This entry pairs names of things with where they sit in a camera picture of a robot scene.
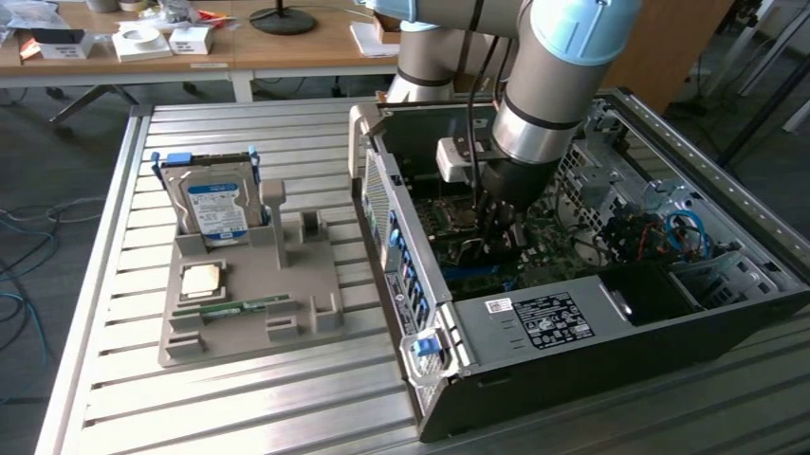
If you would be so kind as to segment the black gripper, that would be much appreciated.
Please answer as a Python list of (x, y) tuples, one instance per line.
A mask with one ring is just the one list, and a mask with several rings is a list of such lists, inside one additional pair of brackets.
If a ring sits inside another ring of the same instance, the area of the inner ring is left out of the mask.
[(513, 159), (486, 162), (478, 208), (481, 223), (496, 219), (514, 221), (526, 217), (528, 209), (540, 199), (553, 180), (561, 160), (526, 164)]

